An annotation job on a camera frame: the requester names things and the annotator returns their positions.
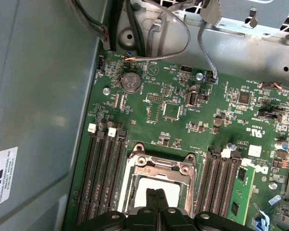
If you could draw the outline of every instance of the small component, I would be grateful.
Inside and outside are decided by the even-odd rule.
[[[189,73],[189,74],[191,74],[191,73],[193,72],[193,68],[190,67],[190,66],[184,66],[184,65],[182,65],[182,66],[180,67],[180,72],[184,72],[184,73]]]
[[[277,83],[277,82],[262,82],[259,87],[261,89],[265,89],[265,90],[273,90],[273,89],[278,89],[277,86],[282,86],[282,83]]]
[[[99,139],[103,139],[104,138],[104,136],[105,136],[105,133],[103,132],[103,131],[97,131],[97,138],[99,138]]]
[[[244,91],[241,91],[239,94],[238,103],[248,105],[250,102],[250,94]]]
[[[196,101],[197,101],[197,93],[195,91],[192,91],[187,95],[186,106],[192,107],[196,104]]]
[[[284,142],[284,141],[277,141],[275,143],[275,148],[278,149],[278,150],[287,151],[288,150],[288,143]]]
[[[217,116],[214,119],[214,125],[220,127],[223,124],[223,119],[220,116]]]
[[[135,72],[126,72],[121,76],[120,83],[126,93],[133,94],[140,90],[141,77]]]
[[[257,118],[260,119],[274,119],[278,122],[281,122],[283,119],[283,111],[282,110],[273,110],[271,112],[267,111],[258,111],[257,112]]]
[[[288,157],[288,152],[284,150],[277,150],[276,152],[276,158],[284,159],[286,160]]]
[[[272,166],[277,167],[277,168],[281,168],[283,166],[283,163],[281,161],[278,161],[278,160],[273,160]]]
[[[166,103],[163,111],[163,117],[178,120],[181,107],[177,104]]]
[[[270,182],[270,184],[269,184],[269,188],[270,189],[272,189],[272,190],[275,190],[275,189],[277,189],[278,188],[278,185],[275,183],[275,182]]]
[[[162,145],[163,146],[168,146],[169,145],[169,140],[168,139],[163,139]]]
[[[96,124],[89,124],[88,132],[94,134],[96,132]]]
[[[269,204],[273,206],[280,200],[281,200],[281,196],[280,195],[276,195],[271,200],[269,200]]]
[[[109,88],[104,88],[103,89],[103,94],[104,95],[109,95],[110,94],[110,89]]]
[[[115,136],[116,136],[116,132],[117,132],[117,129],[115,129],[115,128],[108,128],[108,136],[110,136],[110,137],[115,137]]]
[[[96,70],[98,72],[103,72],[105,67],[105,57],[102,55],[98,56]]]
[[[126,137],[127,137],[127,131],[119,129],[118,130],[118,138],[119,138],[119,140],[125,140]]]
[[[203,132],[204,131],[204,126],[198,126],[198,129],[197,129],[199,132]]]
[[[220,128],[219,127],[213,127],[212,132],[214,134],[219,133],[220,132]]]
[[[246,170],[243,168],[239,168],[239,172],[237,174],[237,178],[241,181],[244,181],[245,179],[245,174],[246,174]]]
[[[229,149],[230,151],[235,151],[236,150],[236,146],[233,143],[228,143],[226,145],[226,148]]]
[[[208,83],[215,83],[216,79],[213,78],[213,72],[212,71],[207,71],[206,72],[206,79]]]
[[[197,74],[196,74],[196,79],[197,79],[198,81],[203,80],[203,74],[202,74],[202,73],[197,73]]]
[[[232,212],[235,216],[237,216],[238,210],[239,210],[239,205],[238,205],[236,202],[233,202],[233,203],[232,203],[232,207],[231,207],[231,212]]]
[[[187,99],[186,99],[186,106],[187,107],[193,107],[196,105],[197,95],[198,95],[198,93],[196,92],[197,89],[198,89],[197,85],[193,85],[189,88],[189,93],[188,93]]]

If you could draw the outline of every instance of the green circuit board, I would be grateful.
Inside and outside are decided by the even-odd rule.
[[[122,76],[129,72],[141,78],[135,92],[122,88]],[[197,80],[197,73],[203,75],[202,80]],[[103,93],[105,88],[110,92]],[[94,138],[87,131],[89,124],[105,133],[108,127],[120,129],[121,139],[118,135],[103,140],[101,133],[101,139]],[[274,230],[280,215],[289,212],[289,203],[284,201],[289,147],[287,152],[277,153],[277,140],[289,144],[289,89],[224,74],[214,80],[209,71],[164,61],[126,62],[124,55],[108,51],[100,57],[93,83],[64,229],[116,209],[114,200],[118,199],[126,158],[141,142],[150,153],[167,159],[182,161],[188,153],[195,154],[195,203],[208,149],[234,144],[242,163],[234,175],[226,217],[255,229],[253,222],[261,210],[270,217]],[[95,152],[92,143],[94,150],[109,148],[90,159]],[[272,182],[277,189],[269,187]],[[269,204],[277,195],[282,199]],[[104,208],[96,203],[97,196],[106,198]]]

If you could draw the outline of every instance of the white label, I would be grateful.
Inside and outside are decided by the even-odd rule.
[[[249,155],[254,157],[260,157],[261,150],[262,150],[261,146],[250,145]]]
[[[0,204],[10,196],[18,147],[0,151]]]

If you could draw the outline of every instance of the screw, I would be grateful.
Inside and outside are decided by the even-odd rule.
[[[210,219],[210,216],[208,214],[206,214],[206,213],[203,213],[200,216],[201,216],[202,219],[206,219],[206,220]]]
[[[271,182],[271,183],[269,184],[269,188],[272,189],[272,190],[275,190],[275,189],[278,188],[278,185],[277,185],[275,182]]]
[[[183,166],[182,167],[182,172],[183,173],[188,173],[188,171],[189,171],[189,167],[188,166]]]
[[[203,80],[203,74],[202,74],[202,73],[197,73],[197,74],[196,74],[196,79],[197,79],[198,81]]]
[[[174,208],[169,208],[169,209],[168,209],[168,212],[169,212],[169,213],[175,213],[175,209],[174,209]]]
[[[110,94],[110,89],[109,88],[104,88],[103,89],[103,94],[104,95],[109,95]]]
[[[144,157],[139,157],[138,158],[138,164],[143,165],[145,163],[145,158]]]

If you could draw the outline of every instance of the wire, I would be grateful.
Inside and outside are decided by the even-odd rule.
[[[197,37],[197,40],[198,40],[198,45],[201,49],[201,51],[203,52],[203,54],[205,55],[209,65],[210,65],[210,68],[213,72],[213,78],[214,79],[217,79],[217,68],[215,66],[215,64],[213,63],[212,59],[209,57],[208,53],[206,52],[206,49],[204,48],[204,45],[203,45],[203,42],[202,42],[202,35],[203,35],[203,32],[206,28],[206,25],[207,25],[207,22],[203,21],[202,22],[202,25],[200,26],[200,29],[198,31],[198,37]]]
[[[126,13],[129,18],[129,22],[131,25],[131,30],[134,35],[135,44],[136,44],[136,50],[137,55],[145,57],[145,39],[143,32],[139,26],[139,23],[137,21],[137,18],[134,14],[134,11],[132,9],[131,0],[126,0]]]
[[[78,20],[94,35],[96,35],[102,42],[103,47],[105,50],[110,49],[109,44],[109,36],[108,36],[108,29],[105,25],[98,22],[98,24],[95,24],[97,21],[93,18],[88,19],[87,16],[89,16],[87,13],[84,13],[85,10],[83,9],[82,5],[78,0],[65,0],[66,4],[69,6],[71,11],[76,15]]]
[[[277,83],[274,83],[274,86],[277,87],[279,90],[283,90],[283,88],[279,86]]]
[[[159,5],[158,3],[152,1],[152,0],[144,0],[156,7],[158,7],[160,10],[162,10],[165,14],[167,14],[168,16],[170,16],[173,20],[176,20],[177,22],[179,22],[183,27],[184,29],[186,30],[186,33],[187,33],[187,43],[186,43],[186,46],[181,50],[181,51],[178,51],[178,52],[174,52],[174,53],[170,53],[170,54],[165,54],[165,55],[161,55],[161,56],[156,56],[156,57],[145,57],[145,58],[134,58],[134,60],[136,61],[149,61],[149,60],[159,60],[159,59],[168,59],[168,58],[171,58],[171,57],[174,57],[174,56],[177,56],[177,55],[180,55],[182,54],[184,51],[186,51],[190,41],[191,41],[191,33],[187,27],[187,25],[178,17],[176,16],[175,14],[173,14],[171,11],[165,9],[164,7],[162,7],[161,5]]]
[[[179,2],[177,4],[174,4],[170,7],[168,7],[167,9],[171,12],[174,12],[174,11],[178,11],[178,10],[183,10],[183,9],[186,9],[186,8],[190,8],[192,6],[194,6],[195,4],[195,0],[190,0],[190,1],[185,1],[185,2]],[[158,16],[158,19],[160,20],[164,20],[166,17],[166,13],[165,12],[162,12],[159,16]],[[147,45],[146,45],[146,55],[148,57],[151,57],[152,56],[152,48],[153,48],[153,36],[154,36],[154,33],[156,31],[158,31],[158,29],[160,28],[160,26],[158,25],[155,25],[153,24],[149,30],[149,33],[148,33],[148,38],[147,38]]]

